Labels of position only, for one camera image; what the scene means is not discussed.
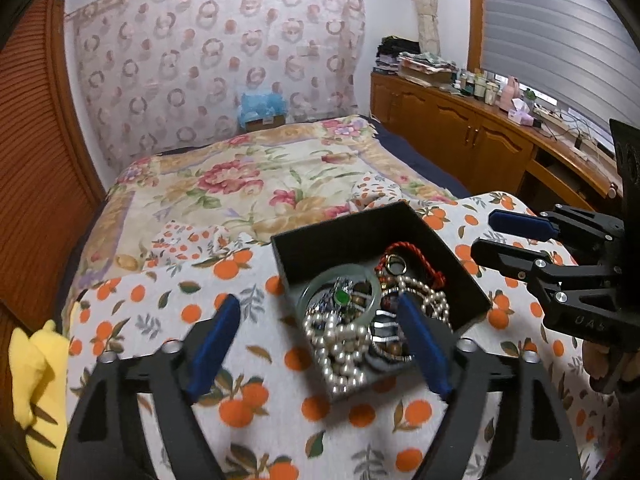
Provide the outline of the person's right hand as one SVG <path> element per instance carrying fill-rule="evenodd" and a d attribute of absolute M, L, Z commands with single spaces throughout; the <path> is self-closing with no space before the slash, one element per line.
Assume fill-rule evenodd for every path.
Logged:
<path fill-rule="evenodd" d="M 587 374 L 594 379 L 601 379 L 608 374 L 608 354 L 610 348 L 590 341 L 582 343 L 582 364 Z M 634 382 L 639 378 L 639 353 L 632 355 L 624 368 L 620 379 L 622 382 Z"/>

